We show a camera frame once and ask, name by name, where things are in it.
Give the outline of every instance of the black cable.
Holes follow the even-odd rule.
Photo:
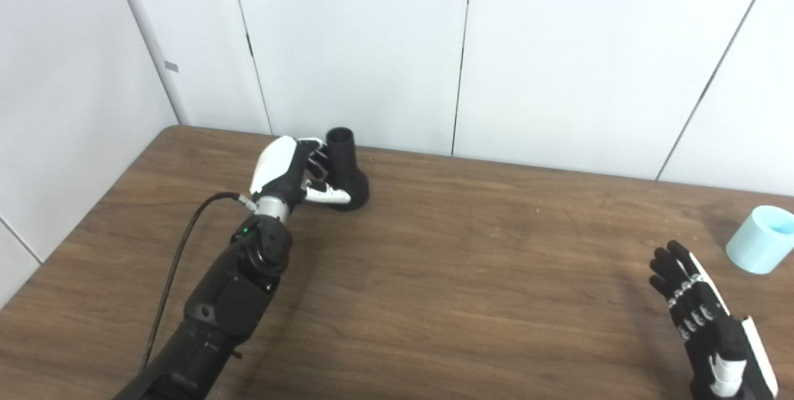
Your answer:
[[[185,228],[185,233],[182,234],[182,239],[179,240],[179,245],[176,247],[176,252],[174,253],[174,259],[171,262],[171,270],[168,271],[168,277],[165,280],[165,287],[163,288],[163,294],[159,299],[159,306],[157,306],[157,313],[154,316],[154,322],[151,323],[151,332],[149,332],[149,338],[146,343],[146,349],[144,351],[144,357],[141,360],[141,368],[140,371],[144,370],[144,367],[148,364],[148,359],[151,356],[151,348],[154,346],[154,340],[157,337],[157,329],[159,329],[159,322],[163,318],[163,312],[165,312],[165,303],[168,300],[168,295],[171,292],[171,284],[174,281],[174,275],[176,275],[176,267],[179,265],[179,259],[182,258],[182,251],[185,249],[185,244],[187,242],[187,237],[190,236],[190,232],[193,231],[193,227],[196,225],[196,221],[198,220],[199,216],[201,216],[202,211],[206,208],[210,203],[215,202],[215,200],[221,200],[222,198],[232,198],[232,199],[239,199],[240,194],[238,193],[216,193],[212,197],[204,200],[198,210],[193,213],[193,217],[190,219],[190,222],[187,223],[187,227]]]

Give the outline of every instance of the white robotic hand cover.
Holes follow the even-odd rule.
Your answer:
[[[287,176],[294,160],[300,166],[300,186],[307,202],[346,204],[350,196],[343,190],[332,187],[323,179],[328,175],[329,160],[326,143],[316,138],[298,139],[281,136],[270,143],[259,156],[251,180],[251,194],[259,193],[264,186],[281,177]],[[304,171],[309,171],[316,179],[304,179]]]
[[[694,372],[695,400],[772,400],[777,379],[752,318],[732,318],[714,282],[697,258],[671,241],[657,248],[650,284],[665,299],[672,323],[684,338]]]

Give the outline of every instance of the wood grain tabletop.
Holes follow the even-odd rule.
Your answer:
[[[245,191],[272,137],[164,131],[0,312],[0,398],[109,399],[136,373],[187,220]],[[754,316],[794,391],[794,259],[771,275],[723,247],[755,205],[794,199],[360,148],[371,198],[300,205],[290,268],[213,399],[689,398],[653,248],[677,239]],[[156,349],[247,213],[205,211]]]

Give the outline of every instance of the white wall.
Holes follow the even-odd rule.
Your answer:
[[[241,0],[276,135],[449,154],[466,0]]]
[[[0,217],[44,260],[175,117],[126,0],[0,0],[0,15]],[[0,259],[29,273],[0,234]]]
[[[655,179],[751,0],[471,0],[455,155]]]
[[[0,309],[39,267],[39,262],[0,223]]]
[[[270,133],[238,0],[130,2],[182,123]]]
[[[794,0],[757,0],[661,174],[794,196]]]

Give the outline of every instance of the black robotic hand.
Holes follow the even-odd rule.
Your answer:
[[[684,338],[695,400],[772,400],[777,380],[752,318],[731,316],[697,258],[675,240],[657,248],[650,267]]]

